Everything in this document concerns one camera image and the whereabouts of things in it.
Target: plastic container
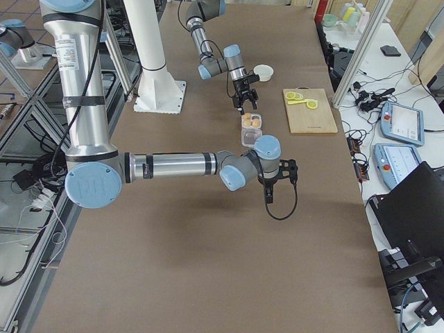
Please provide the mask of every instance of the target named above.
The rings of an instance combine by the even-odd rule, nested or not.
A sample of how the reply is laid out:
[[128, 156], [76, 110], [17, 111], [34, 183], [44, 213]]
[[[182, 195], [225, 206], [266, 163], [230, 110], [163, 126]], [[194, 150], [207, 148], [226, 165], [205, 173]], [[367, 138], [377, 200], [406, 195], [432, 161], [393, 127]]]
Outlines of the plastic container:
[[367, 26], [369, 18], [370, 18], [370, 13], [369, 12], [365, 12], [364, 14], [361, 15], [361, 18], [359, 19], [358, 25], [356, 27], [356, 31], [358, 33], [363, 33], [364, 32], [364, 29]]
[[333, 14], [325, 14], [322, 18], [322, 25], [326, 28], [334, 26], [338, 22], [338, 17]]
[[352, 7], [353, 5], [350, 2], [346, 2], [343, 6], [341, 11], [339, 12], [339, 17], [344, 17], [345, 12], [347, 11], [348, 8]]
[[354, 28], [358, 23], [360, 17], [361, 15], [359, 14], [359, 12], [352, 12], [352, 14], [347, 20], [347, 24]]
[[262, 136], [262, 118], [258, 113], [245, 113], [241, 117], [242, 146], [252, 148], [257, 139]]
[[346, 12], [345, 12], [344, 17], [342, 18], [342, 20], [345, 21], [345, 22], [347, 22], [348, 18], [349, 18], [349, 17], [351, 16], [351, 14], [354, 13], [355, 11], [356, 11], [356, 10], [355, 10], [355, 7], [349, 7], [349, 8], [347, 8], [347, 10], [346, 10]]
[[261, 82], [270, 80], [274, 73], [273, 68], [268, 65], [257, 65], [255, 68], [253, 68], [253, 71], [255, 74], [259, 75], [259, 81]]

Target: black tape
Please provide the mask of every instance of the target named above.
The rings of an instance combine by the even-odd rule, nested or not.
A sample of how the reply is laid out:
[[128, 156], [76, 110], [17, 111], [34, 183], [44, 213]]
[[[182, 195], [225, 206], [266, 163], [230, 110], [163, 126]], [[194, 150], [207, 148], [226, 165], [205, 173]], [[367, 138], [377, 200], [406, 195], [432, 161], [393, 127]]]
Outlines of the black tape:
[[85, 16], [85, 15], [79, 15], [79, 14], [72, 14], [69, 12], [58, 12], [53, 14], [46, 14], [42, 17], [43, 23], [47, 23], [50, 21], [74, 21], [74, 22], [84, 22], [93, 24], [95, 26], [100, 26], [100, 20], [95, 19], [93, 17]]
[[161, 66], [161, 67], [159, 67], [159, 68], [156, 68], [156, 69], [149, 69], [149, 68], [145, 68], [145, 67], [143, 67], [142, 65], [141, 65], [141, 66], [142, 66], [142, 68], [145, 69], [146, 71], [159, 71], [159, 70], [161, 70], [162, 68], [164, 68], [166, 65], [167, 65], [167, 63], [164, 63], [163, 66]]
[[205, 159], [205, 175], [211, 175], [211, 155], [210, 153], [202, 153], [203, 158]]
[[63, 107], [76, 108], [78, 106], [96, 106], [105, 105], [105, 97], [103, 96], [64, 96]]
[[98, 154], [98, 155], [86, 155], [86, 156], [66, 155], [66, 159], [68, 162], [96, 162], [96, 161], [108, 160], [116, 156], [119, 156], [118, 151], [112, 151], [110, 153]]
[[205, 32], [205, 29], [203, 28], [203, 26], [201, 24], [200, 25], [198, 25], [198, 24], [193, 25], [191, 27], [191, 29], [189, 29], [189, 32], [192, 34], [197, 29], [202, 29], [203, 32]]
[[217, 154], [213, 154], [213, 156], [214, 156], [214, 163], [215, 163], [215, 165], [216, 165], [216, 167], [214, 168], [214, 175], [216, 175], [217, 174], [217, 169], [218, 169], [218, 167], [219, 167], [219, 164], [217, 163]]
[[125, 182], [126, 182], [126, 184], [130, 184], [131, 183], [130, 153], [125, 153]]

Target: table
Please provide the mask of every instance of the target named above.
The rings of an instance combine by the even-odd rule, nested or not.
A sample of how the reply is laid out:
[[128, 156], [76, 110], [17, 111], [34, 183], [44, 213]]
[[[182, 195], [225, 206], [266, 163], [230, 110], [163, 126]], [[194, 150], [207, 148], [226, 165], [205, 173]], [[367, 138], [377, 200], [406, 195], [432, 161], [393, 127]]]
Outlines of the table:
[[[340, 46], [348, 49], [355, 49], [360, 37], [359, 34], [354, 35], [347, 33], [342, 29], [341, 26], [324, 28], [324, 31], [327, 41], [331, 43], [338, 43]], [[383, 56], [379, 48], [384, 45], [395, 46], [401, 53], [401, 56], [393, 58]], [[390, 27], [390, 24], [383, 23], [378, 30], [375, 39], [366, 54], [366, 57], [364, 58], [360, 70], [372, 78], [380, 79], [386, 78], [389, 76], [389, 74], [396, 71], [403, 70], [409, 63], [410, 58], [407, 55], [407, 52], [404, 50], [404, 47], [401, 45], [399, 39], [396, 37], [396, 34], [393, 32], [393, 29]], [[413, 87], [408, 79], [408, 74], [409, 72], [406, 72], [403, 76], [397, 75], [390, 79], [371, 82], [365, 85], [362, 89], [369, 92], [376, 91], [378, 89], [395, 87], [396, 91], [394, 94], [399, 94], [397, 96], [398, 103], [413, 106], [415, 101], [427, 96], [427, 93], [420, 85]], [[359, 72], [356, 75], [356, 80], [360, 82], [373, 81], [373, 79], [369, 78], [368, 76]], [[362, 118], [358, 117], [358, 109], [356, 107], [348, 107], [350, 105], [354, 105], [354, 101], [355, 100], [351, 94], [347, 94], [345, 100], [343, 101], [343, 107], [339, 108], [342, 120], [347, 121], [347, 123], [349, 123], [353, 129], [370, 130], [371, 126]], [[431, 130], [444, 128], [444, 114], [432, 97], [429, 96], [425, 99], [419, 100], [415, 104], [415, 107], [424, 111], [425, 128]], [[364, 112], [360, 112], [360, 115], [363, 117], [368, 117], [368, 115]], [[376, 115], [374, 115], [371, 120], [376, 120]], [[345, 130], [349, 129], [347, 124], [343, 124], [343, 127]], [[389, 192], [388, 187], [382, 181], [382, 177], [377, 170], [374, 159], [371, 157], [373, 152], [370, 152], [370, 150], [373, 150], [373, 145], [375, 143], [396, 143], [396, 141], [383, 137], [378, 123], [377, 126], [375, 126], [375, 130], [372, 132], [372, 135], [369, 135], [369, 137], [364, 140], [364, 144], [360, 147], [361, 151], [367, 157], [369, 157], [370, 160], [370, 168], [368, 171], [370, 181], [363, 183], [362, 198], [364, 202], [366, 202], [373, 194], [385, 194]], [[439, 167], [444, 164], [443, 154], [438, 153], [442, 151], [443, 147], [444, 133], [425, 133], [425, 145], [419, 147], [418, 152], [422, 160], [427, 161], [431, 167]], [[384, 233], [382, 232], [382, 229], [379, 226], [379, 223], [377, 222], [377, 219], [370, 206], [366, 208], [366, 212], [377, 249], [384, 250], [386, 248], [390, 248], [389, 243], [386, 240], [386, 237], [384, 236]], [[418, 317], [413, 311], [418, 307], [419, 304], [420, 302], [417, 304], [413, 303], [412, 306], [406, 308], [403, 321], [407, 324], [407, 327], [413, 327], [416, 322], [418, 322]], [[439, 321], [437, 324], [435, 324], [435, 326], [432, 327], [425, 327], [423, 325], [419, 327], [416, 332], [429, 333], [442, 332], [443, 330], [444, 321]]]
[[[240, 153], [226, 77], [199, 79], [177, 9], [168, 3], [161, 33], [169, 71], [188, 82], [182, 113], [140, 114], [129, 104], [112, 141], [135, 153]], [[311, 12], [227, 6], [205, 30], [219, 46], [239, 44], [248, 69], [275, 70], [255, 84], [258, 111], [282, 157], [297, 159], [296, 213], [268, 218], [256, 182], [234, 193], [218, 177], [125, 186], [111, 206], [83, 210], [33, 332], [394, 332], [343, 133], [289, 134], [282, 89], [332, 96]], [[275, 195], [271, 209], [283, 215], [292, 188], [280, 182]]]

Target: tiled floor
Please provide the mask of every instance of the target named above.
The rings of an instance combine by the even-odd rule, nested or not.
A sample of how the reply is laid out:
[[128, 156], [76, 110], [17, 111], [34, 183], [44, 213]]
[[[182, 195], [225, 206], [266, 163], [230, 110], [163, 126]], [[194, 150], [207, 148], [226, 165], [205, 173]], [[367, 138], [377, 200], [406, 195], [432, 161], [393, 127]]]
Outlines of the tiled floor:
[[[54, 44], [51, 34], [43, 28], [38, 0], [0, 0], [0, 22], [6, 19], [22, 20], [36, 42]], [[0, 72], [0, 87], [6, 80], [7, 78]]]

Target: white container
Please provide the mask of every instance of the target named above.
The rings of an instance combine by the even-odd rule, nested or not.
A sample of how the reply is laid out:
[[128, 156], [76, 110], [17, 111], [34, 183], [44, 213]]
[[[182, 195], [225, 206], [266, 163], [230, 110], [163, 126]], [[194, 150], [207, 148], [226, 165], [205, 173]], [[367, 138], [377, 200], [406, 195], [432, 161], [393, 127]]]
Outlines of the white container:
[[252, 148], [257, 139], [262, 136], [262, 118], [258, 113], [245, 113], [241, 117], [241, 142], [242, 146]]
[[274, 73], [273, 68], [268, 65], [257, 65], [255, 68], [253, 68], [253, 71], [255, 74], [259, 75], [259, 81], [261, 82], [270, 80]]
[[370, 19], [370, 13], [365, 12], [361, 15], [361, 18], [359, 19], [358, 25], [356, 27], [356, 32], [363, 33], [364, 29], [367, 26], [368, 20]]

